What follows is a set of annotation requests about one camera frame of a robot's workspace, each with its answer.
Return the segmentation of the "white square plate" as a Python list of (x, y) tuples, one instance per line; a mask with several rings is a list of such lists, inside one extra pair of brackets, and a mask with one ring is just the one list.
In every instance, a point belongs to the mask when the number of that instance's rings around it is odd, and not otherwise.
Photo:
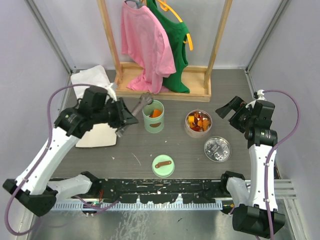
[(95, 124), (90, 131), (76, 143), (76, 148), (101, 148), (114, 146), (117, 143), (116, 128), (107, 123)]

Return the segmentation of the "white cloth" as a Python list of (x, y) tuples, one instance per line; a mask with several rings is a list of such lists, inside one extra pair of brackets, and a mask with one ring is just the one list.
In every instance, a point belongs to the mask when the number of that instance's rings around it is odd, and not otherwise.
[(97, 65), (86, 70), (81, 70), (79, 73), (73, 74), (70, 79), (73, 85), (89, 84), (104, 89), (111, 83), (102, 65)]

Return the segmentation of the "metal serving tongs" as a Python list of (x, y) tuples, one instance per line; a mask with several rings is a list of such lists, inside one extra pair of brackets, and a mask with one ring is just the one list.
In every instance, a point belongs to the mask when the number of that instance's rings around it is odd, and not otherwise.
[[(153, 102), (153, 97), (151, 93), (143, 93), (136, 106), (133, 108), (133, 110), (130, 112), (132, 116), (135, 118), (137, 117), (138, 113), (140, 113), (143, 108), (147, 105), (150, 105)], [(124, 135), (124, 132), (128, 129), (130, 125), (133, 125), (134, 123), (127, 123), (125, 126), (120, 127), (119, 129), (116, 130), (116, 135), (118, 137), (122, 137)]]

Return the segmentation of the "mint green tin canister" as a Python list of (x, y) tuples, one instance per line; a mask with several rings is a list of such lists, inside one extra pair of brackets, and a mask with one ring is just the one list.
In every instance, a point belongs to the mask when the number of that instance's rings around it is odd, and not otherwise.
[[(157, 118), (151, 118), (150, 114), (153, 112), (154, 109), (162, 111), (162, 115)], [(163, 104), (158, 100), (153, 100), (153, 102), (150, 105), (147, 105), (143, 108), (142, 114), (144, 120), (144, 127), (149, 133), (156, 134), (163, 130), (164, 113), (165, 108)]]

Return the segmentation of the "mint green canister lid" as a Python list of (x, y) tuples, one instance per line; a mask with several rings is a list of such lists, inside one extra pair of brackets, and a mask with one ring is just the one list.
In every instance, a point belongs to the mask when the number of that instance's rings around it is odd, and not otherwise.
[(157, 177), (168, 178), (175, 170), (175, 163), (170, 156), (161, 154), (153, 159), (151, 169)]

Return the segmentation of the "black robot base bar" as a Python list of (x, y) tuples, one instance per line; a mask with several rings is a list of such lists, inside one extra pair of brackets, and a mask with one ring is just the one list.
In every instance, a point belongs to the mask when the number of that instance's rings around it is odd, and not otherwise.
[(174, 203), (182, 197), (183, 204), (215, 203), (218, 198), (230, 198), (223, 181), (217, 179), (99, 179), (93, 189), (78, 194), (82, 199), (102, 199), (104, 203), (124, 204)]

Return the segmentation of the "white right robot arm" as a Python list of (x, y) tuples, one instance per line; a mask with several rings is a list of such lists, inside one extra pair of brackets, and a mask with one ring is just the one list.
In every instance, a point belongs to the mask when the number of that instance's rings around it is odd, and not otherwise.
[(221, 176), (219, 191), (232, 197), (235, 231), (270, 239), (285, 225), (285, 215), (278, 212), (274, 189), (274, 167), (278, 134), (271, 129), (275, 105), (263, 96), (246, 103), (235, 96), (215, 112), (222, 119), (234, 111), (230, 125), (244, 134), (251, 164), (250, 185), (240, 173), (226, 171)]

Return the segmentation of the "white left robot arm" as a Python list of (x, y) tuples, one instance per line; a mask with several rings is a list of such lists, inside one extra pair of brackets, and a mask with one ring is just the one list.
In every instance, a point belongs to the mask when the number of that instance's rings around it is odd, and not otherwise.
[(46, 215), (56, 201), (85, 194), (95, 198), (100, 193), (100, 180), (88, 171), (76, 177), (50, 182), (56, 168), (76, 143), (94, 125), (108, 124), (123, 129), (137, 124), (123, 98), (112, 89), (90, 86), (78, 103), (64, 109), (54, 122), (49, 138), (28, 168), (16, 179), (6, 179), (3, 188), (38, 217)]

